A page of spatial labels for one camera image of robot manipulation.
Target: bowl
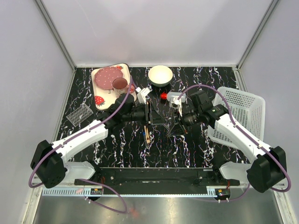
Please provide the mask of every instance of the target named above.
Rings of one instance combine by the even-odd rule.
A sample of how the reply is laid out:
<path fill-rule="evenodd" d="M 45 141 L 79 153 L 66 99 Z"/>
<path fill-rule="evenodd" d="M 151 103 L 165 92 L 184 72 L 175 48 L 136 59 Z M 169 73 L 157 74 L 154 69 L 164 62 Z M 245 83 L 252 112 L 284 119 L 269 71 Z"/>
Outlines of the bowl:
<path fill-rule="evenodd" d="M 156 87 L 167 86 L 173 77 L 170 68 L 164 65 L 157 65 L 149 70 L 149 80 Z"/>

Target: gray floor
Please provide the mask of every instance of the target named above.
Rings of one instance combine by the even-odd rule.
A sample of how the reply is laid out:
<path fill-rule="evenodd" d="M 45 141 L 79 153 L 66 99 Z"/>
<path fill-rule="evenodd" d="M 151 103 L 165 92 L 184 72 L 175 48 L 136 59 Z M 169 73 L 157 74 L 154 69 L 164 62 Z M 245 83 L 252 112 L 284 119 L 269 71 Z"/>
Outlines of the gray floor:
<path fill-rule="evenodd" d="M 233 197 L 241 193 L 234 189 Z M 118 198 L 100 198 L 107 206 L 122 210 Z M 281 224 L 272 191 L 251 189 L 240 201 L 207 203 L 195 198 L 125 198 L 131 211 L 117 214 L 81 197 L 42 197 L 34 224 Z"/>

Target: black marble tabletop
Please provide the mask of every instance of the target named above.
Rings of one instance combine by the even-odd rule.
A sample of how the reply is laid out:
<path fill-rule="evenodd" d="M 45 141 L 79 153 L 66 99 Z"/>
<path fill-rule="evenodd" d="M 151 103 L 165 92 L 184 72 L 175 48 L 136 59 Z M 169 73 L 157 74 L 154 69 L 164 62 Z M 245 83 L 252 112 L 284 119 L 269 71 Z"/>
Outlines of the black marble tabletop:
<path fill-rule="evenodd" d="M 95 108 L 91 72 L 95 68 L 78 68 L 67 100 L 64 116 L 57 139 L 62 139 L 90 124 L 102 112 Z M 130 68 L 134 82 L 139 87 L 149 87 L 153 105 L 164 116 L 166 125 L 174 122 L 174 109 L 167 101 L 160 100 L 160 94 L 168 91 L 183 91 L 194 84 L 206 84 L 216 89 L 221 86 L 237 88 L 235 75 L 230 67 L 171 67 L 174 78 L 171 84 L 157 88 L 148 81 L 148 67 Z M 187 94 L 196 92 L 191 89 Z M 214 98 L 212 90 L 207 90 Z M 71 112 L 85 103 L 94 112 L 92 116 L 74 127 L 66 118 Z M 151 126 L 150 146 L 146 148 L 143 138 L 143 125 L 139 122 L 124 123 L 123 128 L 113 135 L 96 142 L 72 158 L 72 161 L 94 161 L 100 167 L 158 167 L 191 168 L 222 165 L 225 161 L 244 162 L 246 157 L 241 151 L 212 142 L 207 136 L 207 126 L 194 125 L 190 134 L 167 137 L 164 126 Z"/>

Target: bottle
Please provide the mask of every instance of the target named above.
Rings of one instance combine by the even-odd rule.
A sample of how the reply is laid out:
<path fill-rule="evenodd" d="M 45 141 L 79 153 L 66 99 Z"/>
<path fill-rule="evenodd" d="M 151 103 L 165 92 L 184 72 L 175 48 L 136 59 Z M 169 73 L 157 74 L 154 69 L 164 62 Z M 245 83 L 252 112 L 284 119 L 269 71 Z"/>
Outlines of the bottle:
<path fill-rule="evenodd" d="M 181 92 L 169 92 L 169 93 L 162 93 L 161 94 L 161 99 L 167 99 L 169 102 L 171 101 L 172 98 L 174 97 L 179 97 L 181 95 Z M 186 94 L 184 93 L 183 96 L 180 98 L 182 103 L 186 101 Z"/>

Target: basket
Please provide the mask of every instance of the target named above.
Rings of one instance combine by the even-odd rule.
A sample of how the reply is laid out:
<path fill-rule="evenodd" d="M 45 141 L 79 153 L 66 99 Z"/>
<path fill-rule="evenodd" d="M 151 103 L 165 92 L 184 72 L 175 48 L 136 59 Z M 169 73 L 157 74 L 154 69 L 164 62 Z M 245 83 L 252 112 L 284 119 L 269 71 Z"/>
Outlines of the basket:
<path fill-rule="evenodd" d="M 220 87 L 218 91 L 227 100 L 234 118 L 259 140 L 263 141 L 265 100 L 252 93 L 227 87 Z M 218 104 L 225 106 L 221 97 L 216 94 L 213 105 Z M 207 134 L 213 142 L 238 149 L 225 135 L 210 126 L 208 127 Z"/>

